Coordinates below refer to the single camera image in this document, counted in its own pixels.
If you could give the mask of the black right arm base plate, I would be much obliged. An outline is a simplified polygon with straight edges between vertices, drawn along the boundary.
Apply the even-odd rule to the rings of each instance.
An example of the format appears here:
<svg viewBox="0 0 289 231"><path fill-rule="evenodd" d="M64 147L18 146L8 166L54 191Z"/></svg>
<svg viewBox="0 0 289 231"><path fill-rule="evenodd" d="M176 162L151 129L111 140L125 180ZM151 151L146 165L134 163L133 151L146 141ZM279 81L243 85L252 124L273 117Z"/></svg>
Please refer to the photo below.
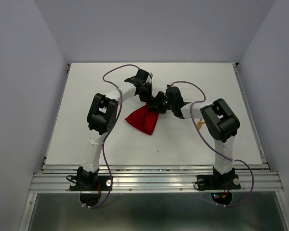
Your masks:
<svg viewBox="0 0 289 231"><path fill-rule="evenodd" d="M241 189L238 175L223 177L217 175L197 175L197 180L194 183L194 188L199 191L207 190L224 190L230 187L231 190Z"/></svg>

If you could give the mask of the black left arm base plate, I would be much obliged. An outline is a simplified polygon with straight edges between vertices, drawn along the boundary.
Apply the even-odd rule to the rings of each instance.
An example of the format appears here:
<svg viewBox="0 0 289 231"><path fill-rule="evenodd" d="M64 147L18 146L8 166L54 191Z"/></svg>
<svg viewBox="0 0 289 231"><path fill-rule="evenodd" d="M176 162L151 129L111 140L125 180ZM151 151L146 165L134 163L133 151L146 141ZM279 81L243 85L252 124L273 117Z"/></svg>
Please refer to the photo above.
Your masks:
<svg viewBox="0 0 289 231"><path fill-rule="evenodd" d="M72 192L112 191L110 176L97 176L92 182L82 182L77 176L68 175L66 180Z"/></svg>

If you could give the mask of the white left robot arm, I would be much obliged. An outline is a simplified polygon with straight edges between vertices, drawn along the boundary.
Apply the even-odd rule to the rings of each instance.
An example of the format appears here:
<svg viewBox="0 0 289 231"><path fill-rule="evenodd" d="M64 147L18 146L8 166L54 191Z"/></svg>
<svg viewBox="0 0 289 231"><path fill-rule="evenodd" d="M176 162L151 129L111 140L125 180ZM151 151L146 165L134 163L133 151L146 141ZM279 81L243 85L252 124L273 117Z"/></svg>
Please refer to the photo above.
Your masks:
<svg viewBox="0 0 289 231"><path fill-rule="evenodd" d="M103 145L118 120L124 101L137 95L142 102L153 99L153 77L151 73L143 69L138 68L136 74L125 79L121 85L106 80L105 77L108 74L127 66L127 64L119 66L103 75L102 80L114 86L115 89L106 94L95 94L89 108L87 115L88 146L84 159L77 170L77 175L81 177L81 184L88 190L97 186L98 178L96 176L99 171Z"/></svg>

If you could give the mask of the red cloth napkin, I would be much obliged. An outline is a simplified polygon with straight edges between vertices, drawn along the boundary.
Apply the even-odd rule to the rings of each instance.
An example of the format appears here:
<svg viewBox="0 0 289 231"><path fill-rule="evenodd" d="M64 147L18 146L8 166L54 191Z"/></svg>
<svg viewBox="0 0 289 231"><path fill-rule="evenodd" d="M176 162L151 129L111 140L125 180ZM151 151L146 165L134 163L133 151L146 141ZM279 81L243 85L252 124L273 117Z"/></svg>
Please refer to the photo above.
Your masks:
<svg viewBox="0 0 289 231"><path fill-rule="evenodd" d="M132 112L125 120L138 131L151 136L155 130L159 113L150 109L148 104Z"/></svg>

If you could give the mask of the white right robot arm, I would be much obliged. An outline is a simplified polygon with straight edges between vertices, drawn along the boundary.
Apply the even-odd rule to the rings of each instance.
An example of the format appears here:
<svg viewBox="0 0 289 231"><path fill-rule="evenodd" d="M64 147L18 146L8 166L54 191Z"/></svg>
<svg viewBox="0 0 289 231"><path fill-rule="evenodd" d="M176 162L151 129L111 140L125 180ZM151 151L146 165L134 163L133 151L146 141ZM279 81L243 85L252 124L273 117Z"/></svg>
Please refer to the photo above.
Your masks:
<svg viewBox="0 0 289 231"><path fill-rule="evenodd" d="M240 121L224 99L217 99L209 104L206 104L205 100L186 102L178 87L168 85L166 92L158 92L156 97L149 101L148 108L160 114L170 110L179 119L192 119L201 139L215 152L213 185L222 188L229 183L227 174L234 171L233 143ZM205 122L209 134L214 139L215 147L201 135L195 119L202 119Z"/></svg>

